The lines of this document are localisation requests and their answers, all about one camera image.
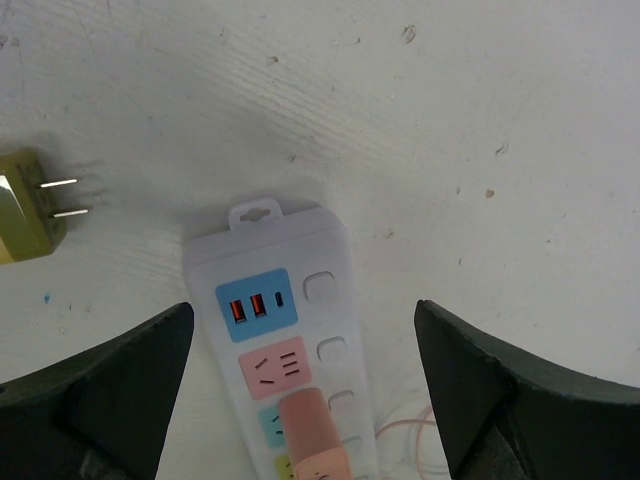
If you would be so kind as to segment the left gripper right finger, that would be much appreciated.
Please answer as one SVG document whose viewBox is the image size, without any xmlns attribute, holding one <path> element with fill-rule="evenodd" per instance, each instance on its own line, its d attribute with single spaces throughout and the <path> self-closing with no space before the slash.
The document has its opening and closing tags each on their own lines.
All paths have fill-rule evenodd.
<svg viewBox="0 0 640 480">
<path fill-rule="evenodd" d="M 429 300 L 414 325 L 451 478 L 638 478 L 638 388 L 554 364 Z"/>
</svg>

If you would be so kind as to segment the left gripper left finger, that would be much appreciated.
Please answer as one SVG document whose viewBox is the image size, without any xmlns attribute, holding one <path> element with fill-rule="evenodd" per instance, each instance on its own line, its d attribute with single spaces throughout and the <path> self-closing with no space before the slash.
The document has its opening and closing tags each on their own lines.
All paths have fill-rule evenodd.
<svg viewBox="0 0 640 480">
<path fill-rule="evenodd" d="M 179 303 L 1 386 L 4 479 L 153 479 L 194 332 Z"/>
</svg>

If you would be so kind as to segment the pink cube plug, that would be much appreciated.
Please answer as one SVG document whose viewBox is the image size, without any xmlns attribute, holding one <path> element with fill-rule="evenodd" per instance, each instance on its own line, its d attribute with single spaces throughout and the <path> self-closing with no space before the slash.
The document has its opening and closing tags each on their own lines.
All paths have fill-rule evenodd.
<svg viewBox="0 0 640 480">
<path fill-rule="evenodd" d="M 353 478 L 349 455 L 320 389 L 293 392 L 279 401 L 278 410 L 295 479 Z"/>
</svg>

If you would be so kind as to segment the yellow cube plug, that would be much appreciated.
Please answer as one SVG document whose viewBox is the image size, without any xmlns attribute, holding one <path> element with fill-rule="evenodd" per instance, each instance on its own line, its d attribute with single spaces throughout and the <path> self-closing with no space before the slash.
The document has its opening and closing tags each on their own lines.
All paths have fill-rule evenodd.
<svg viewBox="0 0 640 480">
<path fill-rule="evenodd" d="M 51 255 L 67 235 L 67 219 L 90 212 L 86 206 L 62 208 L 52 190 L 76 178 L 49 181 L 38 152 L 20 148 L 1 155 L 1 263 Z"/>
</svg>

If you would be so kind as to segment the white power strip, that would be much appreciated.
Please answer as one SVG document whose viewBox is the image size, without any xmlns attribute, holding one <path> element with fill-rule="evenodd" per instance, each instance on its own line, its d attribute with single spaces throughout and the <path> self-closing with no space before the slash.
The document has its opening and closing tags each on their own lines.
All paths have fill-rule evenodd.
<svg viewBox="0 0 640 480">
<path fill-rule="evenodd" d="M 225 231 L 189 241 L 183 275 L 261 479 L 295 479 L 278 410 L 318 388 L 351 461 L 380 475 L 353 295 L 349 238 L 327 208 L 286 214 L 269 197 L 233 207 Z"/>
</svg>

